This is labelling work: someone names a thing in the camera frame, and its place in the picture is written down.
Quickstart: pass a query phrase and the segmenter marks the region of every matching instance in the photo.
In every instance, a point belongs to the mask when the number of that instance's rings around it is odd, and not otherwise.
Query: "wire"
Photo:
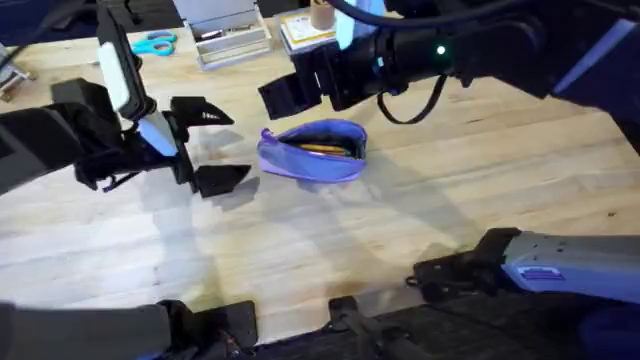
[[[373,15],[370,12],[358,9],[355,6],[348,4],[345,0],[326,1],[331,4],[331,6],[340,10],[349,17],[352,17],[368,25],[396,29],[419,29],[437,28],[445,25],[453,25],[457,23],[478,20],[514,7],[524,5],[530,0],[500,0],[451,15],[418,19],[394,19],[385,16],[378,16]]]
[[[384,103],[383,93],[378,93],[378,108],[380,109],[384,117],[386,117],[387,120],[391,121],[394,124],[398,124],[398,125],[417,124],[420,121],[424,120],[424,118],[427,117],[427,115],[429,115],[431,110],[433,110],[433,108],[436,106],[436,104],[438,103],[438,100],[440,99],[440,94],[442,94],[442,89],[444,89],[444,84],[446,81],[447,81],[447,75],[440,75],[438,77],[438,80],[436,81],[436,84],[433,87],[433,92],[429,97],[429,101],[427,101],[427,105],[424,107],[424,109],[422,109],[422,111],[418,113],[418,115],[414,116],[413,118],[407,121],[400,121],[391,114],[391,112],[387,108],[387,105],[385,105]]]
[[[82,5],[80,7],[68,8],[61,10],[56,16],[46,17],[38,29],[31,35],[29,40],[27,41],[27,45],[20,45],[15,50],[13,50],[9,55],[7,55],[0,62],[0,71],[4,69],[16,56],[20,55],[30,44],[35,43],[42,35],[44,35],[47,31],[51,30],[51,28],[62,20],[67,19],[68,17],[76,18],[81,14],[86,12],[95,12],[97,9],[96,5]]]

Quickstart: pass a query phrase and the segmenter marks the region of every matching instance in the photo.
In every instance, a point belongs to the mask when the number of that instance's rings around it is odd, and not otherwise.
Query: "blue scissors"
[[[178,37],[171,31],[161,30],[147,34],[145,40],[133,43],[133,53],[140,54],[156,54],[158,56],[169,56],[173,54],[176,47],[173,45]]]

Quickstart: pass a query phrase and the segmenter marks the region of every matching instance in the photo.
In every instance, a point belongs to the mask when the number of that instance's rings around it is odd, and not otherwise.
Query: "wooden tabletop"
[[[272,122],[257,88],[293,70],[282,50],[203,73],[178,33],[176,54],[144,56],[148,93],[161,109],[186,95],[224,109],[236,125],[192,130],[194,163],[253,170],[234,193],[208,200],[164,170],[105,195],[67,168],[4,195],[1,299],[124,307],[178,298],[195,310],[251,299],[260,338],[270,341],[322,326],[331,297],[401,288],[414,263],[469,249],[491,227],[640,232],[640,158],[606,114],[482,79],[469,89],[450,81],[433,114],[413,126],[389,123],[375,101],[335,113],[326,100]],[[18,63],[38,81],[0,111],[49,103],[57,81],[102,82],[89,64],[96,46],[28,49]],[[389,99],[392,112],[413,116],[433,83]],[[264,127],[278,133],[324,118],[367,129],[368,167],[358,180],[305,185],[260,172]]]

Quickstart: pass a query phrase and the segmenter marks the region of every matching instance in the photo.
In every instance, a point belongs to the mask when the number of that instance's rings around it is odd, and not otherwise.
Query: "purple pouch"
[[[351,157],[326,155],[301,149],[291,144],[314,142],[313,139],[337,139],[349,149]],[[262,130],[258,143],[260,168],[263,171],[328,183],[351,181],[366,165],[367,133],[364,128],[347,120],[320,120],[274,135]]]

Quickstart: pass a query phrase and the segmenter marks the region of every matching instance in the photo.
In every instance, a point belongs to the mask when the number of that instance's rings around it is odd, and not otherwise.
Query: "sticker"
[[[566,280],[560,270],[549,266],[523,266],[518,268],[520,276],[525,280],[564,281]]]
[[[282,19],[282,27],[288,40],[293,44],[335,36],[334,27],[329,30],[318,30],[311,25],[311,14],[300,13]]]

